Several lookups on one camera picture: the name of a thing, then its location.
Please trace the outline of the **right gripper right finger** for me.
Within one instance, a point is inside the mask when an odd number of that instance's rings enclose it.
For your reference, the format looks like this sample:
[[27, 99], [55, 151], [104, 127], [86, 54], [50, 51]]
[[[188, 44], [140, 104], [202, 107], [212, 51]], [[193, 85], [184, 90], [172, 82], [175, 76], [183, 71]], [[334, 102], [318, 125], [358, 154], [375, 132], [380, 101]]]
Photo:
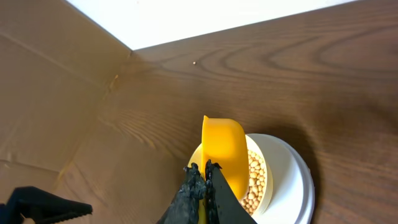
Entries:
[[207, 224], [257, 224], [234, 195], [222, 173], [222, 167], [210, 159], [205, 164], [204, 198]]

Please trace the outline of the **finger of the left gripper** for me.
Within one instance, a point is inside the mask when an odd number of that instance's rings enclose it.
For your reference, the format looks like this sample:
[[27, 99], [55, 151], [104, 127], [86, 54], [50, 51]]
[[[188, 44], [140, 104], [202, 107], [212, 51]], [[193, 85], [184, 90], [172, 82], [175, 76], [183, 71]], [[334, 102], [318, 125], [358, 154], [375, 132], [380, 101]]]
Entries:
[[90, 204], [67, 200], [33, 186], [17, 187], [1, 204], [1, 224], [22, 224], [26, 218], [36, 224], [53, 224], [92, 213]]

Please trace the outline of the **yellow measuring scoop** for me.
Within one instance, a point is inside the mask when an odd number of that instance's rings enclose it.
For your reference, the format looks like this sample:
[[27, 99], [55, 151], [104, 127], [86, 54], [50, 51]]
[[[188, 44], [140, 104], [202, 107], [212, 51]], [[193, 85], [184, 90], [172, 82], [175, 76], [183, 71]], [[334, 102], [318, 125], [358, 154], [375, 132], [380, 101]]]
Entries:
[[203, 199], [205, 221], [218, 223], [215, 187], [212, 169], [218, 167], [237, 200], [248, 191], [249, 169], [246, 135], [242, 126], [233, 119], [203, 118], [201, 134], [201, 167], [206, 192]]

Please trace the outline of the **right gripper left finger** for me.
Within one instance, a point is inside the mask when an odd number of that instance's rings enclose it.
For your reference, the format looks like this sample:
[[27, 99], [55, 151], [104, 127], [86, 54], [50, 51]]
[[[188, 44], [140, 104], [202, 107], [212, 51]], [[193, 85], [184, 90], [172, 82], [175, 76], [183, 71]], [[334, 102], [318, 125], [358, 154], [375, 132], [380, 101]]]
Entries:
[[185, 178], [157, 224], [197, 224], [199, 221], [199, 203], [205, 196], [206, 184], [196, 163], [183, 170]]

